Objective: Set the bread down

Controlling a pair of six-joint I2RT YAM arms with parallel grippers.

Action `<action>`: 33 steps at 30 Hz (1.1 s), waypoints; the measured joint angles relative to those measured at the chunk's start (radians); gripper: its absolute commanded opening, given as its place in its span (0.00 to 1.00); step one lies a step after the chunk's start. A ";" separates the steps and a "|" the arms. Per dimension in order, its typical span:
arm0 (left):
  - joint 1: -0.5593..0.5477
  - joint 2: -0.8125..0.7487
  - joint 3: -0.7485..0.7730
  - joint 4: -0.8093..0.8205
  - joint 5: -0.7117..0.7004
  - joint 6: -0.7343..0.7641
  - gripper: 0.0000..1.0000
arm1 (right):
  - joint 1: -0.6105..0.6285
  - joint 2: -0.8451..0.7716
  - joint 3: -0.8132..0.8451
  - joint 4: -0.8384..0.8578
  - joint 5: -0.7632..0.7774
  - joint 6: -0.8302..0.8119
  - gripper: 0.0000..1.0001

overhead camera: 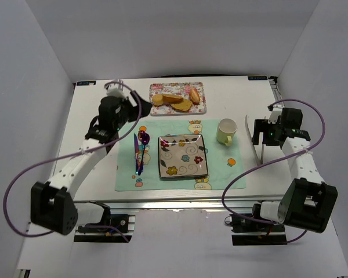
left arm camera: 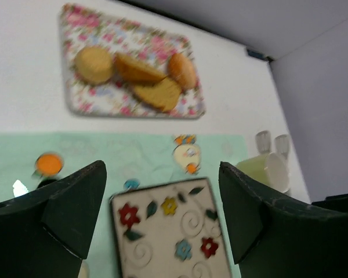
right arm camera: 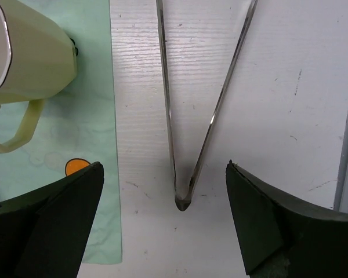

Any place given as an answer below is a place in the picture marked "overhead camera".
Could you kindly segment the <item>small oval bread roll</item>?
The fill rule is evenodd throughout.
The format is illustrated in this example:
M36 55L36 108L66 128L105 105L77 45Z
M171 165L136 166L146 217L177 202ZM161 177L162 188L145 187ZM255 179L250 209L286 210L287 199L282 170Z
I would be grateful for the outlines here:
M199 104L201 101L200 94L198 93L197 89L192 87L189 92L189 97L192 103Z

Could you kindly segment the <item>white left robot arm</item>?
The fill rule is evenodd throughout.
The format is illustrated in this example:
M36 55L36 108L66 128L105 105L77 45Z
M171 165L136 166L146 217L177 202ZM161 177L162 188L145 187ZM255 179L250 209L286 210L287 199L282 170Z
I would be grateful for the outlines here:
M30 217L33 224L62 235L68 235L75 226L92 229L110 226L110 212L105 204L75 204L74 197L89 173L122 138L118 132L124 124L150 114L150 102L143 100L136 91L132 91L131 96L136 106L118 89L102 98L99 114L90 122L80 153L72 155L47 182L36 182L32 186Z

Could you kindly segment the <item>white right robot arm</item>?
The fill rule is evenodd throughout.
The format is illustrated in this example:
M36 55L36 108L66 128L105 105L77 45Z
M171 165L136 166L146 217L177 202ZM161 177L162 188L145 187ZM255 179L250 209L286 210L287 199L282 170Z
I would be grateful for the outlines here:
M309 151L309 133L300 128L302 111L281 105L271 105L269 110L269 119L255 120L252 143L279 146L288 157L292 182L280 202L261 203L260 218L322 233L334 209L337 189L328 185L318 172Z

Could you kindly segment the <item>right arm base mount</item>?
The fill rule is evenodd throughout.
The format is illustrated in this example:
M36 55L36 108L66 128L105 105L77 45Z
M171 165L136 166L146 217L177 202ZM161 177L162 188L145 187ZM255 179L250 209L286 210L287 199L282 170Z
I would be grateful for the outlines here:
M267 224L262 218L262 204L265 200L259 200L252 206L251 212L246 214L230 213L224 219L224 224L231 228L233 246L283 246L287 245L285 227L277 224Z

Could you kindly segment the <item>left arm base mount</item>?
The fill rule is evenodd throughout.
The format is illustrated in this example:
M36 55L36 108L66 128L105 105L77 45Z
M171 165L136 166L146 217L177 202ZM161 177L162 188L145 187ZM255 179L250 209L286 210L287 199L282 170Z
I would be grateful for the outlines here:
M119 212L101 202L77 203L76 243L129 243L135 215Z

